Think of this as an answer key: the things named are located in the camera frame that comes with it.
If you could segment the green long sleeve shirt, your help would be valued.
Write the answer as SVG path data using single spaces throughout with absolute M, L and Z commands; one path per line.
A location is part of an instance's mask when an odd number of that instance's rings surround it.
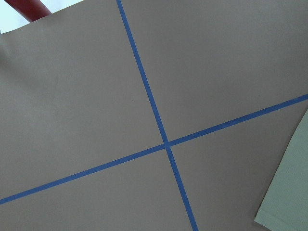
M 271 231 L 308 229 L 308 121 L 296 128 L 255 217 Z

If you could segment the brown paper table cover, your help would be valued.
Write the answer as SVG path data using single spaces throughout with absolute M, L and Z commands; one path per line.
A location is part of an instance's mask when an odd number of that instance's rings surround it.
M 0 228 L 263 231 L 307 109 L 305 0 L 84 0 L 0 37 Z

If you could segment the red cylinder tube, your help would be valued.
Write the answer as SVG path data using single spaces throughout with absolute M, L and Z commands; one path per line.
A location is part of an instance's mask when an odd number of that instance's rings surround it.
M 51 11 L 40 0 L 5 0 L 28 22 L 51 15 Z

